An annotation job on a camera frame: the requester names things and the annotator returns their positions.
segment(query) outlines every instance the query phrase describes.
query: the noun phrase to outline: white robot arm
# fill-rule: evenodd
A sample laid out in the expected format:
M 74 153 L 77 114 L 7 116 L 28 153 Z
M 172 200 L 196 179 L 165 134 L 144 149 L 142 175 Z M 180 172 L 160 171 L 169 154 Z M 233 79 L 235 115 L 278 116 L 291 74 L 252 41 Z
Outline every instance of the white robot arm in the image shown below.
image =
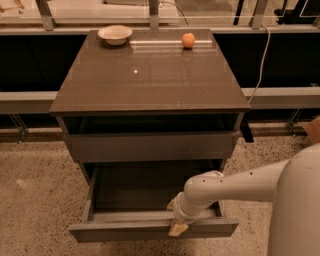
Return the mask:
M 169 204 L 178 236 L 218 200 L 273 202 L 268 255 L 320 253 L 320 144 L 293 158 L 224 177 L 212 171 L 190 178 Z

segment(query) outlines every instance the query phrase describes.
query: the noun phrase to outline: speckled floor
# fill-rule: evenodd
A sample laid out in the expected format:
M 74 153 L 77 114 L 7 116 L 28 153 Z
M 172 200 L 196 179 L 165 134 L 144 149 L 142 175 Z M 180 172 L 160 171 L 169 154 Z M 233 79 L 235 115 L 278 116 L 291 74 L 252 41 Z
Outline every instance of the speckled floor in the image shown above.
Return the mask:
M 0 130 L 0 255 L 266 255 L 272 205 L 224 201 L 240 224 L 231 238 L 78 244 L 67 227 L 80 221 L 88 186 L 59 131 L 17 134 Z M 225 175 L 287 159 L 303 136 L 239 139 Z

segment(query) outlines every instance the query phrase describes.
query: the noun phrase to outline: cable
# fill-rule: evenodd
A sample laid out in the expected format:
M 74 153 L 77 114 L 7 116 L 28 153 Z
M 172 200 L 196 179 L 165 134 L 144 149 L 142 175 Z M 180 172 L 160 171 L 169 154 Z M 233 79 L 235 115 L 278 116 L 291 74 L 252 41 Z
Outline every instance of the cable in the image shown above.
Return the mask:
M 184 18 L 184 21 L 185 21 L 186 24 L 189 26 L 189 23 L 188 23 L 188 21 L 187 21 L 187 19 L 186 19 L 186 16 L 184 16 L 184 13 L 183 13 L 183 11 L 182 11 L 182 9 L 180 8 L 179 5 L 177 5 L 177 4 L 175 4 L 175 3 L 163 1 L 163 0 L 159 0 L 159 4 L 160 4 L 160 3 L 161 3 L 161 4 L 172 4 L 172 5 L 174 5 L 175 7 L 177 7 L 178 10 L 181 12 L 181 14 L 182 14 L 182 16 L 183 16 L 183 18 Z
M 264 27 L 267 32 L 268 32 L 268 40 L 267 40 L 267 43 L 266 43 L 266 47 L 264 49 L 264 53 L 263 53 L 263 56 L 262 56 L 262 60 L 261 60 L 261 64 L 260 64 L 260 74 L 259 74 L 259 81 L 256 85 L 256 88 L 254 89 L 253 93 L 251 94 L 249 100 L 248 100 L 248 103 L 251 102 L 252 98 L 254 97 L 256 91 L 258 90 L 260 84 L 261 84 L 261 80 L 262 80 L 262 73 L 263 73 L 263 66 L 264 66 L 264 60 L 266 58 L 266 54 L 267 54 L 267 51 L 268 51 L 268 48 L 269 48 L 269 44 L 270 44 L 270 37 L 271 37 L 271 32 L 270 32 L 270 29 L 267 28 L 265 25 L 262 25 L 262 27 Z

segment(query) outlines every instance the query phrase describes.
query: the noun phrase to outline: brown tabletop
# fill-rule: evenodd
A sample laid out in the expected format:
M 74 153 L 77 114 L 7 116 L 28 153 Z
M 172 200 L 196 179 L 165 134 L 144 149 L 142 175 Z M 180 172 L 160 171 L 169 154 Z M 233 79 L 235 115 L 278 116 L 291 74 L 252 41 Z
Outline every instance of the brown tabletop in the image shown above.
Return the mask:
M 50 112 L 245 112 L 250 109 L 209 30 L 134 31 L 126 44 L 109 46 L 91 31 Z

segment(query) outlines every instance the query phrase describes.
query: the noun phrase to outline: open drawer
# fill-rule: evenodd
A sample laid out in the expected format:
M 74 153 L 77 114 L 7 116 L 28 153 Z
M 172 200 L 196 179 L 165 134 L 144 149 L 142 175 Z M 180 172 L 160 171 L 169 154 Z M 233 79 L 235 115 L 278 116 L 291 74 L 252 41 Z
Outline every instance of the open drawer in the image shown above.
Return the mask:
M 78 242 L 169 239 L 173 213 L 167 204 L 185 181 L 214 169 L 213 162 L 165 161 L 96 164 L 83 222 L 69 227 Z M 207 209 L 179 238 L 228 237 L 236 219 L 221 215 L 219 205 Z

